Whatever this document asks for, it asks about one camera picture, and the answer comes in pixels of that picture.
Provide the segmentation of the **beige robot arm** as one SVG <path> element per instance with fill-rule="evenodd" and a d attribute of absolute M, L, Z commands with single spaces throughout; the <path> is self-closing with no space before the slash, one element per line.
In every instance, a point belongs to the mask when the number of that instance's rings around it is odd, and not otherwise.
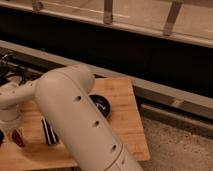
<path fill-rule="evenodd" d="M 24 85 L 0 87 L 0 128 L 20 124 L 19 104 L 33 99 L 82 171 L 144 171 L 89 97 L 95 78 L 85 65 L 53 69 Z"/>

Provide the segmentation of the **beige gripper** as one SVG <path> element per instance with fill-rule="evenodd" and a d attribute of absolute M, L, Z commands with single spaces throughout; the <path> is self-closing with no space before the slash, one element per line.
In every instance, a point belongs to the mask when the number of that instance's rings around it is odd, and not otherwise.
<path fill-rule="evenodd" d="M 0 119 L 0 129 L 3 131 L 12 132 L 20 127 L 21 122 L 22 122 L 21 116 L 18 116 L 17 118 L 9 121 L 3 121 Z"/>

